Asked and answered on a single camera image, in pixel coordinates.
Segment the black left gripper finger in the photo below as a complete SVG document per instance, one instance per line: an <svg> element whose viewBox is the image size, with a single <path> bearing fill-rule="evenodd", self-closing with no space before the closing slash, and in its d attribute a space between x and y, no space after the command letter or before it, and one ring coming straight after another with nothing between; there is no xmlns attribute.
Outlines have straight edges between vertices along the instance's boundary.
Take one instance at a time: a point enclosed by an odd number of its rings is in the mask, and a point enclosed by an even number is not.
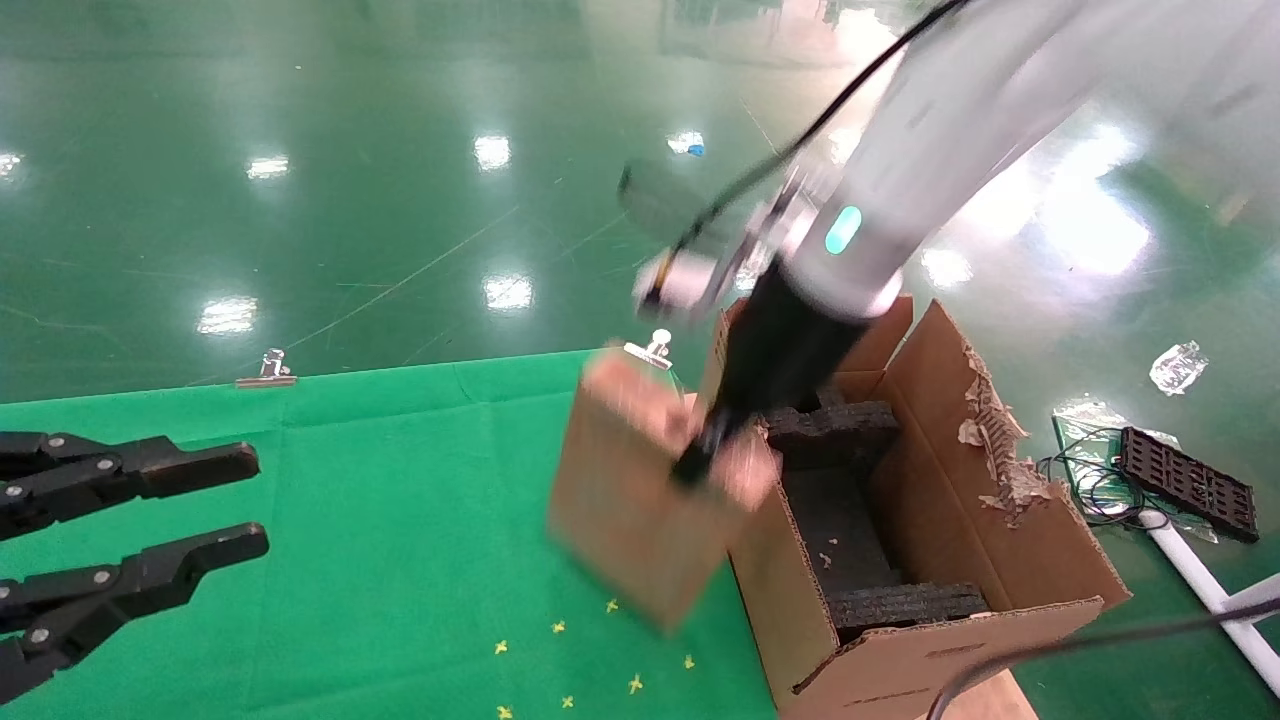
<svg viewBox="0 0 1280 720"><path fill-rule="evenodd" d="M256 477L244 442L183 450L165 436L105 445L79 436L1 434L1 538L28 536L136 498L168 498Z"/></svg>
<svg viewBox="0 0 1280 720"><path fill-rule="evenodd" d="M180 607L211 571L262 557L265 528L244 523L156 544L118 564L1 583L1 702L74 667L125 624Z"/></svg>

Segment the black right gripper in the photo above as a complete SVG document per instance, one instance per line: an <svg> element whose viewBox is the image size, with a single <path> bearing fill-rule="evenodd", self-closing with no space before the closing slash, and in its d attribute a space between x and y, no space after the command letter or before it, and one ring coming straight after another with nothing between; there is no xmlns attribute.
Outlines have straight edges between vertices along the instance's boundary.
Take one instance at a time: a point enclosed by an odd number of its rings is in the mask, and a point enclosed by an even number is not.
<svg viewBox="0 0 1280 720"><path fill-rule="evenodd" d="M671 480L701 484L716 455L755 416L788 407L813 393L870 328L864 316L831 316L794 288L782 266L772 265L730 323L724 364L710 409L698 415L695 400L678 409L694 429L675 460Z"/></svg>

